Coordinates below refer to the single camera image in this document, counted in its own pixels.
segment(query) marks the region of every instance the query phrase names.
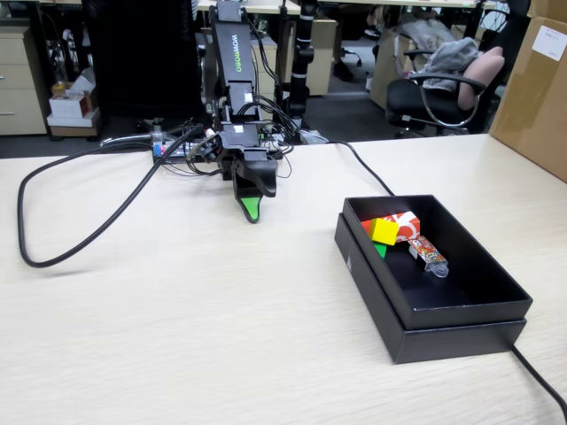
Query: green block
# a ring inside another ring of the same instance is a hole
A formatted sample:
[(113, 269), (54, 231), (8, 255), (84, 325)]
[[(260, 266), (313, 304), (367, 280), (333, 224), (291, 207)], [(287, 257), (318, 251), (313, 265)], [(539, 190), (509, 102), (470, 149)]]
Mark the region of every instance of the green block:
[(258, 205), (260, 204), (260, 198), (259, 197), (242, 197), (242, 198), (240, 198), (240, 200), (242, 201), (242, 203), (246, 207), (246, 210), (248, 211), (248, 213), (252, 217), (252, 220), (257, 220), (258, 214), (259, 214), (258, 213), (258, 211), (259, 211)]
[(374, 247), (376, 248), (376, 251), (378, 251), (378, 254), (380, 254), (380, 257), (384, 258), (386, 256), (386, 245), (374, 242)]

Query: black box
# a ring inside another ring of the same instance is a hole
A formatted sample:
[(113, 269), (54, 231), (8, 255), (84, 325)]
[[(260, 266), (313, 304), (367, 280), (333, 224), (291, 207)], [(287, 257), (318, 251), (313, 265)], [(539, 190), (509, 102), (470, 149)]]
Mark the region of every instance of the black box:
[[(361, 221), (412, 211), (447, 258), (425, 272), (407, 243), (382, 259)], [(395, 363), (505, 352), (532, 299), (433, 196), (348, 198), (335, 240)]]

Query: desk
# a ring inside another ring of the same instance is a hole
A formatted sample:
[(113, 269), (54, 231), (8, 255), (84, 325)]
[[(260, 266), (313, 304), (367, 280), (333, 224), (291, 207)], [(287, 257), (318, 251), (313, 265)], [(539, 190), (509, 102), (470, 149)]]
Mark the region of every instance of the desk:
[[(354, 146), (394, 192), (435, 194), (533, 296), (517, 345), (567, 395), (567, 184), (488, 135)], [(92, 245), (36, 270), (16, 196), (52, 160), (0, 161), (0, 422), (562, 423), (511, 353), (392, 365), (333, 240), (345, 197), (385, 195), (346, 148), (296, 148), (257, 225), (229, 182), (159, 171)], [(150, 166), (96, 156), (32, 181), (33, 256), (82, 240)]]
[[(420, 6), (420, 7), (452, 7), (473, 9), (477, 7), (474, 0), (335, 0), (329, 3), (340, 4), (381, 4), (384, 6)], [(484, 9), (494, 9), (496, 2), (486, 2)]]
[[(35, 0), (39, 3), (45, 4), (81, 4), (81, 0)], [(215, 0), (200, 0), (198, 3), (198, 9), (203, 12), (207, 12), (209, 8), (216, 5)], [(268, 15), (277, 15), (280, 12), (280, 6), (282, 2), (280, 0), (249, 0), (246, 3), (242, 3), (242, 6), (248, 11), (248, 13), (265, 13)], [(287, 7), (287, 12), (290, 15), (299, 15), (300, 8), (295, 3), (291, 1), (285, 2), (285, 7)]]

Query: robotic arm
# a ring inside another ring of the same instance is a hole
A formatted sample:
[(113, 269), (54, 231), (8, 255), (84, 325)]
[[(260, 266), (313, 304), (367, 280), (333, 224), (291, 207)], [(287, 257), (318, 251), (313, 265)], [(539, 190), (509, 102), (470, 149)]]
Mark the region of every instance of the robotic arm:
[(246, 218), (255, 223), (261, 199), (276, 196), (277, 162), (267, 147), (260, 146), (260, 107), (244, 108), (253, 104), (257, 84), (248, 16), (240, 3), (220, 1), (211, 6), (210, 17), (219, 80), (207, 111), (217, 133), (199, 146), (198, 155), (207, 163), (218, 163), (223, 180), (232, 180)]

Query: yellow cube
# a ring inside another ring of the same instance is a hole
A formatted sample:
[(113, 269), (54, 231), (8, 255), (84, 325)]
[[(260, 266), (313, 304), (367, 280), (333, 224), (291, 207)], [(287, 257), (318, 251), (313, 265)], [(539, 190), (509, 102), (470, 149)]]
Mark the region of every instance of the yellow cube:
[(369, 236), (374, 242), (394, 245), (400, 225), (393, 221), (374, 219), (370, 225)]

